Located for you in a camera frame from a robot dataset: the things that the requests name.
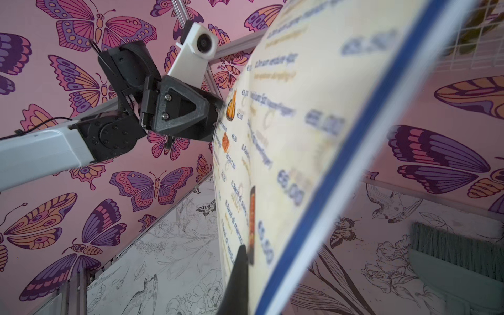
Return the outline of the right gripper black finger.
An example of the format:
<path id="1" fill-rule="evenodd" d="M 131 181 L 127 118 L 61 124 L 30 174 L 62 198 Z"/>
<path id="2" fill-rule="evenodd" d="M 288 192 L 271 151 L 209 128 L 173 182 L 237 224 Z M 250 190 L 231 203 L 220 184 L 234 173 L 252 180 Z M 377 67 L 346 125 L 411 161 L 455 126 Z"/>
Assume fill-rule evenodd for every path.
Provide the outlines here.
<path id="1" fill-rule="evenodd" d="M 217 315 L 249 314 L 248 270 L 249 262 L 246 246 L 241 245 Z"/>

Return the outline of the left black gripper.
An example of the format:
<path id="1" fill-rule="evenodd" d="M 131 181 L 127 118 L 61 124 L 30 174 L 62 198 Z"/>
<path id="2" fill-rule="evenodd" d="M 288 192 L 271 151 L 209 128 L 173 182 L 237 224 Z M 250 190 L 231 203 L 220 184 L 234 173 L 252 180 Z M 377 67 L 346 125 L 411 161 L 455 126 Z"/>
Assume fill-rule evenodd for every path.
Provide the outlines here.
<path id="1" fill-rule="evenodd" d="M 147 76 L 140 125 L 159 135 L 209 142 L 223 104 L 216 95 L 174 77 Z"/>

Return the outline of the laminated dim sum menu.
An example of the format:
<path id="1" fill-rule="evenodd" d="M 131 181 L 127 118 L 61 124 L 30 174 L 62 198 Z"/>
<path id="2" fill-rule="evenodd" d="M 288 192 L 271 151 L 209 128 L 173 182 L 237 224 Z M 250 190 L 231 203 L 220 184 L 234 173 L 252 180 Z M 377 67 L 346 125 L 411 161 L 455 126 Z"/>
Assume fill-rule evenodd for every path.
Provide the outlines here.
<path id="1" fill-rule="evenodd" d="M 241 245 L 249 314 L 278 314 L 388 127 L 476 1 L 288 1 L 213 137 L 223 279 Z"/>

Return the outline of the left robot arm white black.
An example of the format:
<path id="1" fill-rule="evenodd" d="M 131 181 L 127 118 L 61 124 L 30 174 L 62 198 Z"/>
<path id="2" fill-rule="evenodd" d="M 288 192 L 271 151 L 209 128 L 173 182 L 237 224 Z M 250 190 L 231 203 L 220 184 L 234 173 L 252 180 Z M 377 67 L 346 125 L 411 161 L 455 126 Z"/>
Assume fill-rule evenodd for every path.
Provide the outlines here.
<path id="1" fill-rule="evenodd" d="M 185 39 L 182 72 L 166 76 L 141 41 L 99 52 L 117 97 L 82 118 L 2 138 L 1 190 L 124 155 L 151 131 L 209 141 L 223 101 L 200 85 L 216 49 L 210 35 Z"/>

